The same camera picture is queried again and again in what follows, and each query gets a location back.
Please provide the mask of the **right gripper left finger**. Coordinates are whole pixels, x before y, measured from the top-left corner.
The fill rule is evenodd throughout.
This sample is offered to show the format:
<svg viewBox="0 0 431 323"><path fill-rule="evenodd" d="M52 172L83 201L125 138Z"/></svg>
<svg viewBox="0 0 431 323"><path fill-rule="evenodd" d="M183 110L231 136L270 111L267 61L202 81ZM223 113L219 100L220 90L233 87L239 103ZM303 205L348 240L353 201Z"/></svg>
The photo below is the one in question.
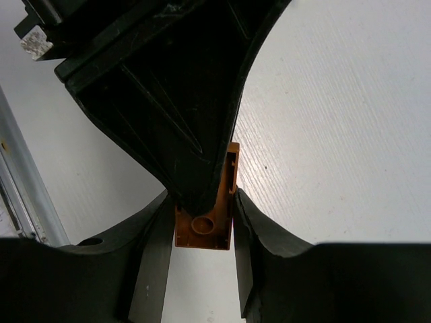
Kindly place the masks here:
<svg viewBox="0 0 431 323"><path fill-rule="evenodd" d="M174 201L148 206L79 244L1 240L2 322L159 322L174 231Z"/></svg>

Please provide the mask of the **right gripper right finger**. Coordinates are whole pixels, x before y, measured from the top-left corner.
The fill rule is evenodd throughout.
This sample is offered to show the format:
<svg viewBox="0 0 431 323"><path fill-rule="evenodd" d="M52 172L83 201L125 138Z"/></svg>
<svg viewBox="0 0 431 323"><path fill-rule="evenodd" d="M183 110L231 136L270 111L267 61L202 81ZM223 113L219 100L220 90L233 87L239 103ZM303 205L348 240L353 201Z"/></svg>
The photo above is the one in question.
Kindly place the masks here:
<svg viewBox="0 0 431 323"><path fill-rule="evenodd" d="M247 322L429 322L430 245L310 244L233 204L240 313Z"/></svg>

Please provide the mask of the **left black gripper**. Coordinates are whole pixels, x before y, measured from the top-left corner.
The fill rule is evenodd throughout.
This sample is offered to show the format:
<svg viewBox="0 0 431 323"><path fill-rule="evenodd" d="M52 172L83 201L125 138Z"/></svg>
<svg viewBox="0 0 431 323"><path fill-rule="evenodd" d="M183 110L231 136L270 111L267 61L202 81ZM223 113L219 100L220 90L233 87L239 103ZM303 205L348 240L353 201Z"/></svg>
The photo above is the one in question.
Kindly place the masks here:
<svg viewBox="0 0 431 323"><path fill-rule="evenodd" d="M122 61L203 1L25 1L15 27L35 61Z"/></svg>

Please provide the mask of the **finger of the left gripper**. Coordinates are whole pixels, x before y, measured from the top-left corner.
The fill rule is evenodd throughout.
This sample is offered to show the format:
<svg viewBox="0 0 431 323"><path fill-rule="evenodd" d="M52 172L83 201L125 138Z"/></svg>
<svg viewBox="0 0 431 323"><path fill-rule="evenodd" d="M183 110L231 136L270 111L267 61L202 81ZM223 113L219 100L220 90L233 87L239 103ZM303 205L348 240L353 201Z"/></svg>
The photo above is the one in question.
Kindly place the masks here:
<svg viewBox="0 0 431 323"><path fill-rule="evenodd" d="M55 73L191 215L216 203L244 84L287 1L135 1Z"/></svg>

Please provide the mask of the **upturned orange lego plate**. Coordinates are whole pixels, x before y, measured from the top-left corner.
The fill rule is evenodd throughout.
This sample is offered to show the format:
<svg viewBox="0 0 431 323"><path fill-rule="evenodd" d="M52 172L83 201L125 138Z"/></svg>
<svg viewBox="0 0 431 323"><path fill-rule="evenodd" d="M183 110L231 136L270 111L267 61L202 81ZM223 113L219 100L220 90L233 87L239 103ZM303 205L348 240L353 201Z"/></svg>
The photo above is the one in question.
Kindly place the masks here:
<svg viewBox="0 0 431 323"><path fill-rule="evenodd" d="M198 217L192 217L179 204L175 206L175 246L229 250L232 231L232 203L236 193L236 179L240 144L228 146L221 182L214 208Z"/></svg>

